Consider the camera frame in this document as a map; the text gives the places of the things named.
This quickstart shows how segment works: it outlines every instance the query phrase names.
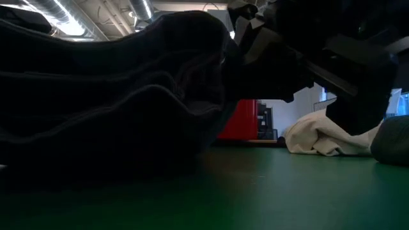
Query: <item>black equipment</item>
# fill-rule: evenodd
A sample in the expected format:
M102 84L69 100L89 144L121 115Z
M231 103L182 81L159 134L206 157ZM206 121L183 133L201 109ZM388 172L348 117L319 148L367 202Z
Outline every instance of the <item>black equipment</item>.
M52 31L52 26L47 19L32 11L0 6L0 19L41 33L49 34Z
M225 74L228 95L290 102L317 82L337 95L327 116L348 133L382 120L408 48L409 2L269 0L259 12L235 1L228 10L243 56Z
M257 104L257 121L259 140L277 140L277 130L273 129L273 111L265 103Z

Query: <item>white towel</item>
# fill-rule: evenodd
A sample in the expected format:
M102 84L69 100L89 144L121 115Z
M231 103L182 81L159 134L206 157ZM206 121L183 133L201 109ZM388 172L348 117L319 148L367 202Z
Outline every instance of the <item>white towel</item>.
M370 155L370 146L379 126L351 136L325 115L326 109L300 118L285 133L290 153L334 155Z

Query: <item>red cabinet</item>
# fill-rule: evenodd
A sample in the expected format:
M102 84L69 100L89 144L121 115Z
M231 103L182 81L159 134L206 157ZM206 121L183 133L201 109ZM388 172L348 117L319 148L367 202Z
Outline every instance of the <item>red cabinet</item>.
M258 132L257 100L240 100L219 139L256 140Z

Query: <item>dark fabric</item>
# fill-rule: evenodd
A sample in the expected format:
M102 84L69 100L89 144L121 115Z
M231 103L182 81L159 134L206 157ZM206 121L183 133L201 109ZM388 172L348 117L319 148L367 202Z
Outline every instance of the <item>dark fabric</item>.
M372 142L371 153L381 163L409 166L409 116L386 119Z
M233 41L201 11L164 15L115 42L66 42L2 21L0 34L9 50L0 66L0 164L194 154L235 109L221 74Z

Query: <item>floor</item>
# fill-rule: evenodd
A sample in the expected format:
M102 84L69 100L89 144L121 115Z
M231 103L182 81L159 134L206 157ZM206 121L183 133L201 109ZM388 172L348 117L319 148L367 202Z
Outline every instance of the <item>floor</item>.
M0 229L409 229L409 168L372 158L212 148L175 168L33 187L2 172Z

